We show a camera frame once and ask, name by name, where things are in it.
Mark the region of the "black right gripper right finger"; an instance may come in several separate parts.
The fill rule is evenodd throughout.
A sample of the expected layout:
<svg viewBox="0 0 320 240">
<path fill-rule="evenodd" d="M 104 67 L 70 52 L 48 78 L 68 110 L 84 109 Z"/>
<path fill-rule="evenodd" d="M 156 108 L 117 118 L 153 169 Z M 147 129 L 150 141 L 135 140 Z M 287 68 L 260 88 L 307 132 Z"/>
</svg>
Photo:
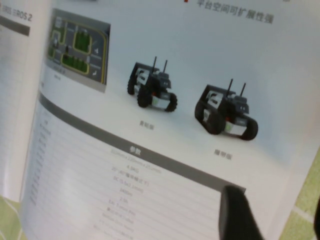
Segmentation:
<svg viewBox="0 0 320 240">
<path fill-rule="evenodd" d="M 316 211 L 314 215 L 314 233 L 317 240 L 320 240 L 320 199 L 316 206 Z"/>
</svg>

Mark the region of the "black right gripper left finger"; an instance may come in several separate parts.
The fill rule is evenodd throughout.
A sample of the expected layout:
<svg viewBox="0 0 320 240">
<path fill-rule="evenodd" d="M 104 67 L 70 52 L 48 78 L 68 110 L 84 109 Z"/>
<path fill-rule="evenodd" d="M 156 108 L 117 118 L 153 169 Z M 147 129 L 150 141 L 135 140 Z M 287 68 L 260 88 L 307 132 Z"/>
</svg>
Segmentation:
<svg viewBox="0 0 320 240">
<path fill-rule="evenodd" d="M 221 240 L 263 240 L 245 193 L 226 185 L 220 198 L 218 232 Z"/>
</svg>

